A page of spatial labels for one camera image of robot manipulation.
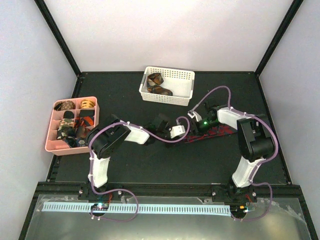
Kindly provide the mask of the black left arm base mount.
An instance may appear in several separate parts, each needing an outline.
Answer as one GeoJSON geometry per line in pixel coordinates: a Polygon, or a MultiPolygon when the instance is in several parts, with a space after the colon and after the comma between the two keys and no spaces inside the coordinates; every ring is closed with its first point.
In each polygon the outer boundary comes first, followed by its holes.
{"type": "Polygon", "coordinates": [[[109,200],[119,200],[124,191],[120,184],[106,183],[101,187],[94,187],[95,193],[90,183],[82,184],[78,193],[78,200],[88,201],[90,203],[107,202],[109,200]]]}

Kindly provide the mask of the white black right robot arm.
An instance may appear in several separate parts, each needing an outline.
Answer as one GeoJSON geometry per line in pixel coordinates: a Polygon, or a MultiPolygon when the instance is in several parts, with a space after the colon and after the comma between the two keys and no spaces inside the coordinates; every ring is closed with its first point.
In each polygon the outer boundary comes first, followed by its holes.
{"type": "Polygon", "coordinates": [[[233,185],[228,187],[227,195],[234,202],[240,201],[246,195],[244,188],[253,183],[260,166],[278,154],[279,144],[274,132],[265,122],[263,115],[241,112],[232,106],[213,107],[211,116],[207,118],[202,118],[193,108],[188,112],[188,116],[195,120],[199,130],[216,122],[237,131],[241,158],[231,176],[233,185]]]}

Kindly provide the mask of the red navy striped tie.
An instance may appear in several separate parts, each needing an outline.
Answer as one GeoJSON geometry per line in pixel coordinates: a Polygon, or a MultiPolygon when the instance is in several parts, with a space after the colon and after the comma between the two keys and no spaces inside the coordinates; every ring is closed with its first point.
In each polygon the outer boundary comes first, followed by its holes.
{"type": "Polygon", "coordinates": [[[227,125],[218,125],[209,129],[207,132],[199,132],[198,130],[190,130],[188,135],[183,139],[185,144],[235,134],[237,131],[227,125]]]}

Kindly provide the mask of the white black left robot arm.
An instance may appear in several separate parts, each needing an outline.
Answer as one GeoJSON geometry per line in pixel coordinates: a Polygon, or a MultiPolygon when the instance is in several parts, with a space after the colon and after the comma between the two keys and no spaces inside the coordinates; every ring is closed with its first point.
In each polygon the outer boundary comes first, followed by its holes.
{"type": "Polygon", "coordinates": [[[103,199],[108,192],[105,185],[108,181],[108,167],[111,156],[123,142],[132,142],[142,146],[153,144],[156,140],[175,144],[187,137],[191,128],[185,116],[176,119],[170,126],[168,119],[157,116],[145,127],[121,120],[110,114],[88,133],[86,140],[90,153],[88,180],[92,184],[89,193],[97,200],[103,199]]]}

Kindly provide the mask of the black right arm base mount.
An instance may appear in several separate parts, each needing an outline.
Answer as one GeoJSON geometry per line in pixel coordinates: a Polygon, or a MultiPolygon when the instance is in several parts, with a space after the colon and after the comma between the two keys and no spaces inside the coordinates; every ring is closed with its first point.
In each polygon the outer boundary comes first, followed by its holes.
{"type": "Polygon", "coordinates": [[[251,186],[240,188],[231,183],[212,185],[211,197],[216,202],[224,203],[257,202],[257,198],[253,196],[253,188],[251,186]]]}

